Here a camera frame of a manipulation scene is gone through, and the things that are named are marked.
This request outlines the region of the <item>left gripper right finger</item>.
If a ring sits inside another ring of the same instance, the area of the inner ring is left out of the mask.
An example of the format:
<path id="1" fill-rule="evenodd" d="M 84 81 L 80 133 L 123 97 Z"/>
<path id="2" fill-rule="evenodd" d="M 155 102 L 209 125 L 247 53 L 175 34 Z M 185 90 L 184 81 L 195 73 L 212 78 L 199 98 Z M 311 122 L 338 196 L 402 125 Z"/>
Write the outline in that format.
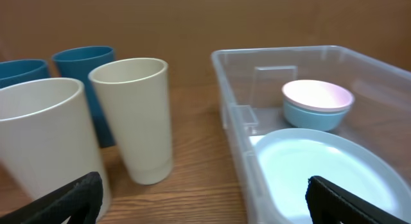
<path id="1" fill-rule="evenodd" d="M 408 224 L 320 176 L 308 179 L 305 199 L 313 224 Z"/>

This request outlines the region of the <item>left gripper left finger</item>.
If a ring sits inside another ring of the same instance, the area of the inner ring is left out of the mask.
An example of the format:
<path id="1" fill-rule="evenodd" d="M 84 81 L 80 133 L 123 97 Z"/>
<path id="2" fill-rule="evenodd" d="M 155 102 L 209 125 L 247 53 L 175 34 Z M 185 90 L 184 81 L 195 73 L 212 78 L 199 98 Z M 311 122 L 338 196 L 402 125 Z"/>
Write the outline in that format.
<path id="1" fill-rule="evenodd" d="M 102 203 L 102 179 L 93 171 L 2 216 L 1 223 L 95 224 Z"/>

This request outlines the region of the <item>grey plate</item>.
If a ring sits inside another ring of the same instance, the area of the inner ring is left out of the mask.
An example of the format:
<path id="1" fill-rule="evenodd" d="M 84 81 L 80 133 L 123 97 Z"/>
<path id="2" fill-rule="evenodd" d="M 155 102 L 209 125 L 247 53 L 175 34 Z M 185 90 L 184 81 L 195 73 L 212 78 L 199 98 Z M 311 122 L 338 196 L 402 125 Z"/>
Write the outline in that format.
<path id="1" fill-rule="evenodd" d="M 305 194 L 321 176 L 385 212 L 410 221 L 410 186 L 384 160 L 343 137 L 303 128 L 250 136 L 258 209 L 268 223 L 311 223 Z"/>

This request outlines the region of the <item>light blue bowl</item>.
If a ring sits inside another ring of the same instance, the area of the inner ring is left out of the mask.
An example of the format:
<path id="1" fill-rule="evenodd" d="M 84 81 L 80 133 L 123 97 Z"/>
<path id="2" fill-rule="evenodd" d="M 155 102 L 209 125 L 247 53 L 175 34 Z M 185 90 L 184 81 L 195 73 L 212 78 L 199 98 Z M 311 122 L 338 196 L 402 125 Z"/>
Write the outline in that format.
<path id="1" fill-rule="evenodd" d="M 336 112 L 319 112 L 298 107 L 283 101 L 284 118 L 294 127 L 328 132 L 340 125 L 350 109 Z"/>

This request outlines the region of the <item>pink bowl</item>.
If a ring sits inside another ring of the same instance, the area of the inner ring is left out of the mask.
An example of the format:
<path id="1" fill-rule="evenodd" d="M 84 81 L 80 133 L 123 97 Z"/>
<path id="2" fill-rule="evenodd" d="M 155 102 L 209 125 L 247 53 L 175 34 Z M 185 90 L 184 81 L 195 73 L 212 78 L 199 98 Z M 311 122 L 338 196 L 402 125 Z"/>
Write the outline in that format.
<path id="1" fill-rule="evenodd" d="M 347 89 L 318 80 L 294 80 L 281 90 L 286 101 L 306 110 L 339 112 L 354 103 L 354 96 Z"/>

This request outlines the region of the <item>beige cup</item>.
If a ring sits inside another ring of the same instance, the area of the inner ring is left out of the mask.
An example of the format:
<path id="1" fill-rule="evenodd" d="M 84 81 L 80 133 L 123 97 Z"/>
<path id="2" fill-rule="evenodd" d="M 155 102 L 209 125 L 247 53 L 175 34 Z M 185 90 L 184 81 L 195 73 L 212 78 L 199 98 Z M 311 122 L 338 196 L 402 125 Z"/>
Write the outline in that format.
<path id="1" fill-rule="evenodd" d="M 168 64 L 129 58 L 92 70 L 94 87 L 130 178 L 143 185 L 173 169 Z"/>
<path id="2" fill-rule="evenodd" d="M 102 218 L 108 176 L 80 80 L 45 78 L 1 89 L 1 164 L 34 200 L 97 171 Z"/>

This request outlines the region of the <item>beige cup front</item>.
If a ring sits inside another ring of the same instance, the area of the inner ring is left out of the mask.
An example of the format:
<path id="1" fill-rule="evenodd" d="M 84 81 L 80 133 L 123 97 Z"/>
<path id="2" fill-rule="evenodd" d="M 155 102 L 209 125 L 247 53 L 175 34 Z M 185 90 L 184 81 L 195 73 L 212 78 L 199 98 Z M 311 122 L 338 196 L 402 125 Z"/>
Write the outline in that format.
<path id="1" fill-rule="evenodd" d="M 80 80 L 45 78 L 1 89 L 1 164 L 34 200 L 97 171 L 102 218 L 108 176 Z"/>

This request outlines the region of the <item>clear plastic storage bin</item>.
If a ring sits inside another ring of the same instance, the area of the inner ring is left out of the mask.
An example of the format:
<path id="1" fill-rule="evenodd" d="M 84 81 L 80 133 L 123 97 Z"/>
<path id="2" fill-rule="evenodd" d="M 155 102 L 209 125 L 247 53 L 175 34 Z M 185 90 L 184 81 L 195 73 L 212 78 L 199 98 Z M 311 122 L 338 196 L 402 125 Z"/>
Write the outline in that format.
<path id="1" fill-rule="evenodd" d="M 294 80 L 329 82 L 350 91 L 350 111 L 327 133 L 373 152 L 410 186 L 408 71 L 340 46 L 228 49 L 215 51 L 211 59 L 249 223 L 268 223 L 258 209 L 256 156 L 249 137 L 297 128 L 284 118 L 281 90 Z"/>

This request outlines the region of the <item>dark blue cup rear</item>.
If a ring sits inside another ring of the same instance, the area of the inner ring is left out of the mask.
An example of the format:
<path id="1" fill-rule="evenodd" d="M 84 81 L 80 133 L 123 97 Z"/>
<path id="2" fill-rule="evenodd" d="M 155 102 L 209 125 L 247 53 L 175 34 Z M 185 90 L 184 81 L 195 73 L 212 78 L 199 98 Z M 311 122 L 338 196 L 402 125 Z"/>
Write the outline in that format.
<path id="1" fill-rule="evenodd" d="M 110 46 L 78 47 L 61 51 L 52 56 L 52 61 L 62 77 L 74 78 L 83 82 L 94 129 L 101 148 L 113 146 L 115 141 L 88 75 L 95 68 L 114 60 L 115 51 Z"/>

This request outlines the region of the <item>dark blue cup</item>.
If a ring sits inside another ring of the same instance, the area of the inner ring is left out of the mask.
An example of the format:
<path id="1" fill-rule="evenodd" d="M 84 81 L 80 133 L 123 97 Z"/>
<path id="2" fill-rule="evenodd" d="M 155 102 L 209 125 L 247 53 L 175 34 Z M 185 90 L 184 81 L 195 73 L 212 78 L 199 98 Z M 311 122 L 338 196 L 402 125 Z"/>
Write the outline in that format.
<path id="1" fill-rule="evenodd" d="M 1 88 L 50 77 L 48 63 L 45 60 L 22 59 L 1 62 Z"/>
<path id="2" fill-rule="evenodd" d="M 52 61 L 62 77 L 74 78 L 83 82 L 94 129 L 101 148 L 113 146 L 115 141 L 88 75 L 95 68 L 114 60 L 115 51 L 110 46 L 78 47 L 61 51 L 52 56 Z"/>

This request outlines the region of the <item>dark blue cup left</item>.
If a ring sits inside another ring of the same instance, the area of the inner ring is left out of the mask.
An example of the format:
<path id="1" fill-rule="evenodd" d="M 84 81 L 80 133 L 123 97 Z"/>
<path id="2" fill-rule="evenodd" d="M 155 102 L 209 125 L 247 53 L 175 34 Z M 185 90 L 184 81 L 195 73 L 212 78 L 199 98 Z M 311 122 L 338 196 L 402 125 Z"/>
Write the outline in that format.
<path id="1" fill-rule="evenodd" d="M 48 63 L 45 60 L 22 59 L 1 62 L 1 88 L 50 77 Z"/>

